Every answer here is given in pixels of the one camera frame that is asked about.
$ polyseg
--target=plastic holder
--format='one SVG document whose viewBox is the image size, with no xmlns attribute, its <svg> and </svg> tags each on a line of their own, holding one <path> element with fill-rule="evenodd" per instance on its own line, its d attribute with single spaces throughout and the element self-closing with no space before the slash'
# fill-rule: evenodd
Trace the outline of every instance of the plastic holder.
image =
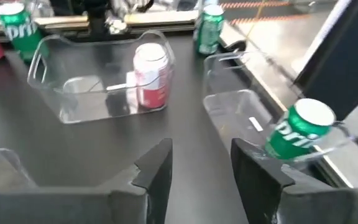
<svg viewBox="0 0 358 224">
<path fill-rule="evenodd" d="M 37 185 L 22 167 L 19 156 L 9 149 L 0 149 L 0 190 L 35 188 Z"/>
<path fill-rule="evenodd" d="M 288 106 L 303 98 L 282 74 L 282 69 L 268 59 L 267 55 L 256 51 L 213 55 L 204 62 L 203 104 L 228 150 L 233 138 L 241 138 L 265 150 L 267 138 L 274 131 L 279 118 L 277 115 L 272 116 L 274 110 L 265 106 L 269 105 L 266 97 L 263 97 L 266 91 L 272 98 L 277 97 L 272 91 L 277 94 L 291 93 L 288 96 L 293 98 Z M 266 86 L 264 80 L 272 77 L 275 86 Z M 299 164 L 313 161 L 354 140 L 343 124 L 337 121 L 335 126 L 339 127 L 332 128 L 322 141 L 310 148 L 309 154 L 284 162 Z M 335 146 L 327 147 L 332 142 L 336 143 Z"/>
<path fill-rule="evenodd" d="M 139 82 L 134 55 L 146 43 L 161 45 L 167 64 L 165 72 Z M 168 40 L 156 30 L 116 42 L 74 43 L 51 35 L 42 39 L 35 51 L 27 82 L 62 123 L 71 124 L 162 110 L 167 105 L 174 64 Z M 145 90 L 158 91 L 162 103 L 145 106 Z"/>
</svg>

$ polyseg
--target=green soda can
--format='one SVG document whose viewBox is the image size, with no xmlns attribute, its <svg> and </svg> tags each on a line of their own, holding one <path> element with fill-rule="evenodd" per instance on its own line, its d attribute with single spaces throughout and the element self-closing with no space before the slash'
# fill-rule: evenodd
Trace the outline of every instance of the green soda can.
<svg viewBox="0 0 358 224">
<path fill-rule="evenodd" d="M 19 2 L 0 4 L 0 22 L 22 60 L 30 62 L 42 36 L 25 6 Z"/>
<path fill-rule="evenodd" d="M 314 99 L 300 99 L 277 123 L 265 150 L 278 159 L 304 156 L 335 123 L 334 111 L 329 106 Z"/>
<path fill-rule="evenodd" d="M 196 40 L 197 52 L 210 55 L 218 49 L 218 40 L 223 27 L 223 9 L 218 5 L 205 6 Z"/>
</svg>

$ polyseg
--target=can lid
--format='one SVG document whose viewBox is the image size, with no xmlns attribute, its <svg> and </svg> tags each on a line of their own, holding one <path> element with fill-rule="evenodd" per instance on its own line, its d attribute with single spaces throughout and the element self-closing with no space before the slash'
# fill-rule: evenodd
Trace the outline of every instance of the can lid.
<svg viewBox="0 0 358 224">
<path fill-rule="evenodd" d="M 330 126 L 336 119 L 334 111 L 328 105 L 315 99 L 300 99 L 294 107 L 301 118 L 315 125 Z"/>
<path fill-rule="evenodd" d="M 24 4 L 20 2 L 3 3 L 0 4 L 0 15 L 10 16 L 15 15 L 24 10 Z"/>
<path fill-rule="evenodd" d="M 205 6 L 204 12 L 210 16 L 221 16 L 223 15 L 223 9 L 221 6 L 210 4 Z"/>
<path fill-rule="evenodd" d="M 165 56 L 164 48 L 160 44 L 147 43 L 138 46 L 136 54 L 143 60 L 152 62 Z"/>
</svg>

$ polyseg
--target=dark gray surface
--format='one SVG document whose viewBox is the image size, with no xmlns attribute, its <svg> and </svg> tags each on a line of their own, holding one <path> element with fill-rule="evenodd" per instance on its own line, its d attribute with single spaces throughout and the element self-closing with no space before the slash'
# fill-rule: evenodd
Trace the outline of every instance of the dark gray surface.
<svg viewBox="0 0 358 224">
<path fill-rule="evenodd" d="M 203 58 L 191 36 L 168 38 L 177 58 L 163 111 L 64 125 L 26 83 L 8 52 L 0 63 L 0 147 L 15 150 L 43 186 L 97 185 L 163 138 L 173 139 L 167 223 L 247 223 L 229 154 L 201 104 Z"/>
</svg>

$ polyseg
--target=sprite logo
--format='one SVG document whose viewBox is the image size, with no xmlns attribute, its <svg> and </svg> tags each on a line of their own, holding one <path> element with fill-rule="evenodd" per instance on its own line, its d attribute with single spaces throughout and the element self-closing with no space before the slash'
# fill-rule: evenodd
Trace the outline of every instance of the sprite logo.
<svg viewBox="0 0 358 224">
<path fill-rule="evenodd" d="M 315 143 L 319 136 L 317 134 L 309 134 L 307 136 L 302 136 L 301 134 L 294 132 L 292 127 L 288 123 L 288 112 L 285 113 L 284 117 L 280 120 L 279 124 L 276 125 L 275 130 L 283 135 L 283 139 L 286 141 L 291 141 L 293 146 L 309 148 Z"/>
<path fill-rule="evenodd" d="M 15 38 L 29 37 L 35 31 L 37 31 L 37 25 L 27 17 L 24 24 L 20 24 L 18 27 L 14 25 L 6 26 L 5 33 L 9 40 L 13 40 Z"/>
</svg>

